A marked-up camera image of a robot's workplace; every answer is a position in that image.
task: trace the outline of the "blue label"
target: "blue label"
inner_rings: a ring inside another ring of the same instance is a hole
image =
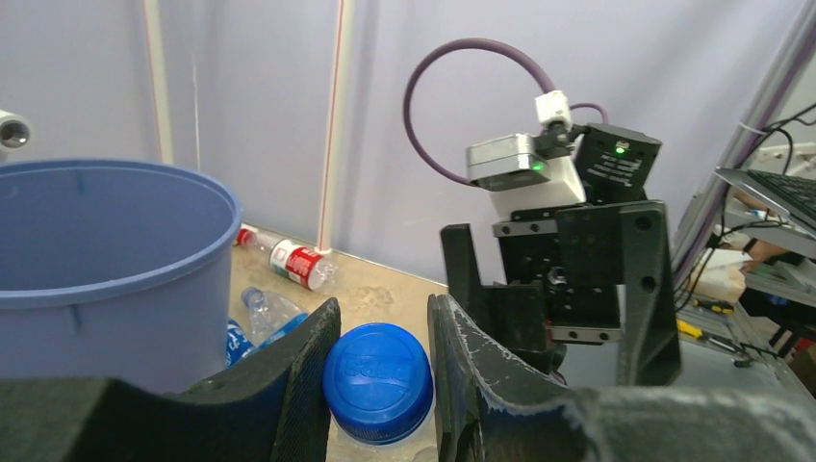
[[[258,346],[258,349],[266,348],[272,342],[274,342],[274,341],[280,339],[281,337],[283,337],[284,335],[292,332],[296,327],[298,327],[303,322],[303,320],[305,320],[308,317],[309,317],[309,315],[307,315],[306,313],[301,313],[301,314],[295,316],[294,318],[292,318],[291,321],[283,324],[283,326],[280,329],[275,331],[274,334],[270,335],[269,338],[264,340],[264,342]]]
[[[233,366],[246,356],[252,354],[255,347],[246,338],[243,329],[237,322],[229,320],[227,322],[227,356],[226,367]]]

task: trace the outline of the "person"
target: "person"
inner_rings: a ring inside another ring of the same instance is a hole
[[[764,210],[773,215],[768,206],[750,195],[738,191],[734,197],[755,210]],[[752,240],[747,250],[750,261],[743,265],[743,271],[755,270],[762,264],[772,265],[781,261],[790,265],[798,265],[804,257],[780,245],[771,244],[762,240]],[[755,289],[746,288],[740,296],[740,304],[745,311],[754,317],[765,317],[772,320],[786,319],[803,324],[816,324],[816,307],[808,306],[793,300],[780,300],[779,297],[768,296]]]

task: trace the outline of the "laptop keyboard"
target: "laptop keyboard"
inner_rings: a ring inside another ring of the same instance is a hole
[[[757,170],[748,170],[748,174],[811,219],[816,219],[816,180]]]

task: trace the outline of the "tan table surface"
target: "tan table surface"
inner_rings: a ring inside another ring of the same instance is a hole
[[[340,301],[343,333],[367,322],[390,322],[411,332],[425,352],[430,353],[427,299],[431,294],[445,294],[445,286],[340,253],[332,258],[340,266],[340,283],[333,296]],[[326,299],[275,274],[264,265],[260,255],[234,247],[230,316],[245,329],[249,322],[241,292],[249,286],[287,296],[309,312]],[[327,460],[412,461],[418,451],[435,445],[432,418],[406,440],[379,448],[356,444],[332,423]]]

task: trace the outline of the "blue bin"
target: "blue bin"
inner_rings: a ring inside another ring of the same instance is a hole
[[[119,160],[0,166],[0,377],[179,392],[224,369],[238,199]]]

